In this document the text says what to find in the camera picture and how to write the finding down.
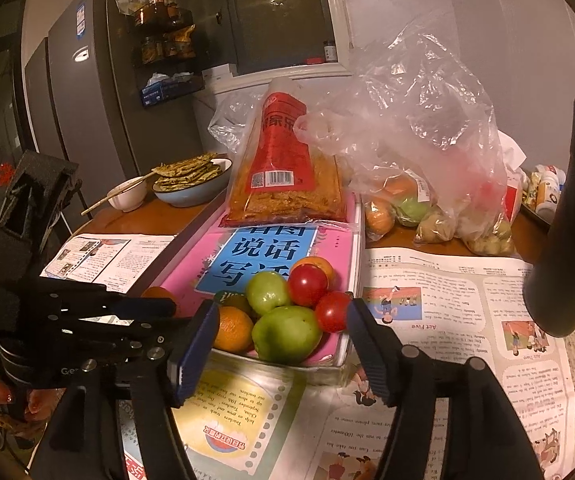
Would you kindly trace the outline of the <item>person's left hand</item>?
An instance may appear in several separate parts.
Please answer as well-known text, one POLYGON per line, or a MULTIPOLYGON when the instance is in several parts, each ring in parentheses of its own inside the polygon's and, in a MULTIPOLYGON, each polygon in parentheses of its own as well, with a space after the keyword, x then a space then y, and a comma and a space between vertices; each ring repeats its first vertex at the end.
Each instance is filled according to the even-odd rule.
MULTIPOLYGON (((27 440, 37 437, 43 430, 45 422, 55 411, 63 393, 64 389, 30 390, 24 414, 29 430, 18 432, 18 436, 27 440)), ((0 405, 11 404, 13 402, 14 396, 12 390, 0 379, 0 405)))

